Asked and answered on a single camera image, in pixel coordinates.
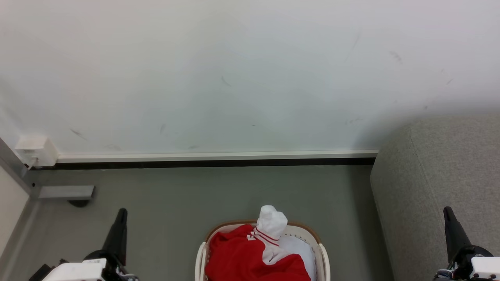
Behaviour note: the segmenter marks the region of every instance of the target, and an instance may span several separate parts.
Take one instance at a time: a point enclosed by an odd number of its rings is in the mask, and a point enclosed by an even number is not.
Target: red clothing
[[[290,254],[275,264],[262,260],[266,247],[258,239],[249,240],[250,224],[229,233],[216,233],[210,240],[210,258],[205,273],[211,281],[311,281],[298,254]]]

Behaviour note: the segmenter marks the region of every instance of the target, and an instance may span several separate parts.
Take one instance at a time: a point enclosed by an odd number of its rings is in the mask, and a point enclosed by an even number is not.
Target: white laundry basket
[[[223,223],[215,227],[208,234],[205,242],[201,243],[199,246],[198,255],[196,255],[196,265],[194,266],[194,280],[208,280],[208,277],[205,275],[205,266],[210,258],[209,244],[210,240],[217,232],[228,233],[242,225],[250,224],[255,226],[256,223],[256,220],[237,220]],[[330,281],[330,261],[328,260],[327,250],[323,244],[321,244],[320,238],[312,229],[300,223],[288,222],[283,235],[295,236],[309,244],[316,257],[316,281]]]

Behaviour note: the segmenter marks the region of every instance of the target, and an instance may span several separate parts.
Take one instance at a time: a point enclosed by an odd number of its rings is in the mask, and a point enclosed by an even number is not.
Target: gray upholstery
[[[396,281],[446,267],[443,208],[500,256],[500,115],[419,120],[380,150],[371,185]]]

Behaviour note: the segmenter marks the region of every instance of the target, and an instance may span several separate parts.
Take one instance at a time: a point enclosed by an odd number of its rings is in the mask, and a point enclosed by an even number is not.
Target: wall outlet
[[[46,136],[21,136],[15,151],[24,164],[35,167],[54,166],[59,157],[56,147]]]

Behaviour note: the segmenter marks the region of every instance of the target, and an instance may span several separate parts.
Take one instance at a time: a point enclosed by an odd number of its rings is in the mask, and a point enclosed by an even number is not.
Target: white cloth
[[[305,270],[307,271],[307,274],[309,274],[311,281],[316,281],[316,257],[313,249],[311,249],[311,246],[301,239],[293,236],[281,237],[278,244],[281,249],[287,251],[288,253],[300,255],[302,261],[304,262]]]
[[[274,265],[279,260],[290,255],[289,252],[280,248],[278,241],[287,227],[287,217],[271,205],[265,205],[260,208],[260,215],[257,225],[253,228],[252,236],[249,240],[259,239],[265,245],[262,252],[262,261],[266,265]]]

